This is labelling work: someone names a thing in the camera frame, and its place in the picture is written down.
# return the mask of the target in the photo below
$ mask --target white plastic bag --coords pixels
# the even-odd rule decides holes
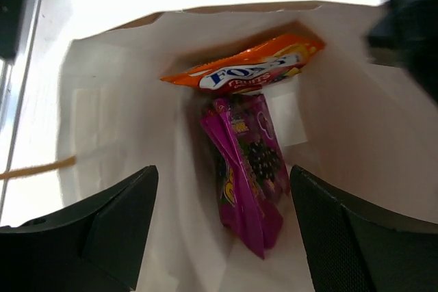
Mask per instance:
[[[264,90],[288,164],[438,222],[437,108],[402,70],[368,63],[362,36],[381,9],[271,3],[196,12],[204,14],[156,14],[74,41],[62,70],[58,157],[79,159],[60,173],[66,203],[146,165],[159,170],[138,291],[313,290],[291,200],[265,261],[222,227],[193,92],[159,80],[296,20],[327,46],[297,78]]]

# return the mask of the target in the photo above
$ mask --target candy wrapper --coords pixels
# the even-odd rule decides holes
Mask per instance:
[[[237,55],[164,77],[162,81],[216,94],[249,92],[296,75],[323,48],[321,42],[284,34]]]
[[[215,145],[220,220],[264,258],[283,225],[275,204],[289,193],[265,97],[218,98],[201,124]]]

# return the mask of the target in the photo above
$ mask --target purple candy wrapper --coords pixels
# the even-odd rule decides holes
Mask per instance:
[[[220,219],[257,256],[283,225],[275,203],[289,179],[263,95],[216,99],[201,119],[216,146]]]

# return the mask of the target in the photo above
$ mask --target blurred black object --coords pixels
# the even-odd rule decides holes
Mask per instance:
[[[438,103],[438,0],[388,0],[367,36],[374,63],[405,67]]]
[[[438,225],[380,208],[292,168],[315,292],[438,291]]]
[[[135,290],[157,182],[150,166],[58,212],[1,227],[0,291]]]
[[[0,0],[0,58],[14,59],[25,0]]]

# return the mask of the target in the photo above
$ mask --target orange candy wrapper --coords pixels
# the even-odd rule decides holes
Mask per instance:
[[[321,42],[283,34],[237,55],[161,80],[215,94],[250,92],[296,75],[323,48]]]

